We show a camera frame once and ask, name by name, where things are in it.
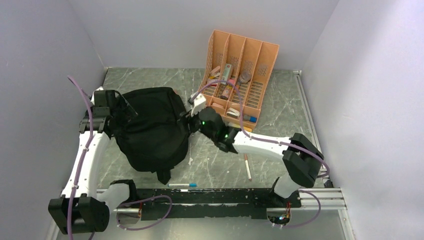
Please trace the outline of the black student backpack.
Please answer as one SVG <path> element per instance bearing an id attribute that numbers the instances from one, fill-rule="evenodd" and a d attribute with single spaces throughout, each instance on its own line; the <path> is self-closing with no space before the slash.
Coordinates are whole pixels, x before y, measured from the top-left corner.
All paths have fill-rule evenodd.
<path id="1" fill-rule="evenodd" d="M 136 89 L 123 97 L 137 116 L 122 126 L 115 141 L 133 169 L 156 173 L 166 185 L 189 150 L 189 127 L 180 119 L 185 105 L 171 87 Z"/>

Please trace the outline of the green white box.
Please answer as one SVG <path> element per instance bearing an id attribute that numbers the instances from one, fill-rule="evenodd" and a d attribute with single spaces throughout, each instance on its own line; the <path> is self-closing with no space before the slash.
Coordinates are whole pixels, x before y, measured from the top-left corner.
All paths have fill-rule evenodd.
<path id="1" fill-rule="evenodd" d="M 226 84 L 226 82 L 231 78 L 233 73 L 233 65 L 226 63 L 222 72 L 221 72 L 221 84 Z"/>

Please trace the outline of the orange plastic desk organizer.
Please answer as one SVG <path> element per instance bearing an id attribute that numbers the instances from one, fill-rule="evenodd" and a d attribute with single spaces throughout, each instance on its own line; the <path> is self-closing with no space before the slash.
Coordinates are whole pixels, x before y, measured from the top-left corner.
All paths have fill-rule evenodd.
<path id="1" fill-rule="evenodd" d="M 279 45 L 265 42 L 220 30 L 214 30 L 208 41 L 205 72 L 199 89 L 206 98 L 206 106 L 212 107 L 227 123 L 239 124 L 243 115 L 257 118 L 272 70 L 279 53 Z M 251 80 L 246 84 L 239 82 L 239 92 L 234 92 L 234 85 L 228 100 L 219 98 L 226 84 L 221 84 L 221 73 L 225 64 L 232 64 L 230 79 L 238 81 L 243 71 L 251 74 Z M 220 66 L 220 72 L 210 75 L 210 71 Z M 207 79 L 218 79 L 217 86 L 209 86 Z M 228 108 L 240 112 L 239 118 L 226 116 Z M 246 128 L 253 130 L 256 123 L 244 121 Z"/>

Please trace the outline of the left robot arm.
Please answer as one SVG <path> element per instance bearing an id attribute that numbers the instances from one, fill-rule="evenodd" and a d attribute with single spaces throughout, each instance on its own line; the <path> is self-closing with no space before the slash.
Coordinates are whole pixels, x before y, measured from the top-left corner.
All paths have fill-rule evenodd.
<path id="1" fill-rule="evenodd" d="M 132 179 L 114 180 L 104 192 L 97 192 L 100 162 L 111 138 L 138 114 L 116 90 L 100 87 L 84 101 L 88 109 L 79 123 L 79 147 L 71 175 L 60 196 L 48 204 L 59 231 L 70 238 L 105 231 L 114 209 L 120 204 L 132 208 L 139 200 Z"/>

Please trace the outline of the white stapler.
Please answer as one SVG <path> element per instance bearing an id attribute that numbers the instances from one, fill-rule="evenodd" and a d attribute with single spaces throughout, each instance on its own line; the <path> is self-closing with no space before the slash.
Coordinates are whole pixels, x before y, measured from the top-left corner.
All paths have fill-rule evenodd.
<path id="1" fill-rule="evenodd" d="M 240 111 L 235 108 L 229 107 L 225 115 L 231 118 L 238 119 L 240 117 Z"/>

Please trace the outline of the pink white small box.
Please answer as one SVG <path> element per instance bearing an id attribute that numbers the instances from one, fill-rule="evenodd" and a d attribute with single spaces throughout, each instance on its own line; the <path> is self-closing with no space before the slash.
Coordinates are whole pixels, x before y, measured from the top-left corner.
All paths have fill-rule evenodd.
<path id="1" fill-rule="evenodd" d="M 210 87 L 216 87 L 220 83 L 218 78 L 208 78 L 206 84 Z"/>

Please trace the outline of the blue capped small item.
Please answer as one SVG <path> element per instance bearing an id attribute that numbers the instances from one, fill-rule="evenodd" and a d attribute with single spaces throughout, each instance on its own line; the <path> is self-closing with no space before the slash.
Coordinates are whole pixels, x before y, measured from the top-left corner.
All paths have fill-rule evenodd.
<path id="1" fill-rule="evenodd" d="M 248 114 L 243 115 L 243 120 L 246 122 L 256 123 L 257 118 Z"/>

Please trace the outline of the brown white marker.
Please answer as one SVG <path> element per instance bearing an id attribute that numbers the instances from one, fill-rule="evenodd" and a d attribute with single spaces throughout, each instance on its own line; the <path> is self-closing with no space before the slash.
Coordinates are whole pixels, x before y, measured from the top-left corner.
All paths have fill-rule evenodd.
<path id="1" fill-rule="evenodd" d="M 244 163 L 245 163 L 247 178 L 251 182 L 253 179 L 252 179 L 252 174 L 251 174 L 249 159 L 247 154 L 244 154 Z"/>

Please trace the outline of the pink eraser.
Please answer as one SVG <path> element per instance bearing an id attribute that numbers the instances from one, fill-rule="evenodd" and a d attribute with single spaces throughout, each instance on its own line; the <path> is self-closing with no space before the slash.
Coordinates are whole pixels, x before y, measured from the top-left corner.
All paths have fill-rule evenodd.
<path id="1" fill-rule="evenodd" d="M 216 75 L 217 73 L 219 73 L 219 72 L 220 72 L 220 70 L 221 70 L 221 67 L 220 67 L 220 66 L 217 66 L 217 67 L 213 68 L 213 69 L 209 72 L 209 74 L 210 74 L 210 75 Z"/>

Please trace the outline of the blue white pen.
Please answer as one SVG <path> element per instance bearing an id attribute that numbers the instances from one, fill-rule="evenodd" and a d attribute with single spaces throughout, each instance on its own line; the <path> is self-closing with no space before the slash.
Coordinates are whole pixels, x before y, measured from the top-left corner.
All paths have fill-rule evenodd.
<path id="1" fill-rule="evenodd" d="M 169 188 L 196 188 L 196 183 L 169 183 Z"/>

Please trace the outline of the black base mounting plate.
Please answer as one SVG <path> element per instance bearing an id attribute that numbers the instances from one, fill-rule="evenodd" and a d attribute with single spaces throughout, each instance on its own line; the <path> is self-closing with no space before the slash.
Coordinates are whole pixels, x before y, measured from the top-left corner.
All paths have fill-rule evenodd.
<path id="1" fill-rule="evenodd" d="M 288 198 L 275 194 L 271 188 L 139 188 L 137 198 L 119 206 L 118 213 L 141 214 L 141 220 L 182 218 L 237 218 L 266 220 L 267 211 L 280 212 L 301 207 L 300 194 Z"/>

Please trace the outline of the brown bottle pink cap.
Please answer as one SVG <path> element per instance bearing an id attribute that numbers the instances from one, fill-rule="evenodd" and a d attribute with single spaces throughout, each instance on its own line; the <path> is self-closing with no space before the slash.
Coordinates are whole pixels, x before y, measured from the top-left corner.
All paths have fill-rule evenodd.
<path id="1" fill-rule="evenodd" d="M 234 86 L 235 82 L 236 82 L 236 80 L 233 79 L 233 78 L 230 78 L 227 81 L 227 84 L 225 85 L 225 87 L 224 87 L 221 95 L 219 96 L 220 99 L 223 99 L 223 100 L 228 100 L 229 99 L 229 97 L 230 97 L 230 95 L 231 95 L 231 93 L 233 91 L 233 86 Z"/>

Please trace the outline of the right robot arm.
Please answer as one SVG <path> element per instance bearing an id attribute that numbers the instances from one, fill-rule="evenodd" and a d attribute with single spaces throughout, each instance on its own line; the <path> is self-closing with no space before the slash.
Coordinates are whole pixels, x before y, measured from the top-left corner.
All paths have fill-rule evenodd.
<path id="1" fill-rule="evenodd" d="M 178 120 L 191 133 L 202 133 L 225 153 L 255 154 L 281 161 L 286 172 L 275 180 L 269 197 L 275 207 L 282 207 L 298 189 L 312 188 L 320 177 L 324 157 L 303 134 L 272 137 L 247 132 L 242 127 L 226 125 L 211 107 L 196 114 L 182 112 Z"/>

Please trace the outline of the grey round jar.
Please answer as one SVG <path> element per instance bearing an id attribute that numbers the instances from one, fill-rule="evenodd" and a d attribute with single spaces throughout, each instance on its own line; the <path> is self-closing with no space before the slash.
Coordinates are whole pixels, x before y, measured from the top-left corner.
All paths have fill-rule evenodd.
<path id="1" fill-rule="evenodd" d="M 251 73 L 245 70 L 239 75 L 238 81 L 241 84 L 247 84 L 251 80 L 251 78 L 252 78 Z"/>

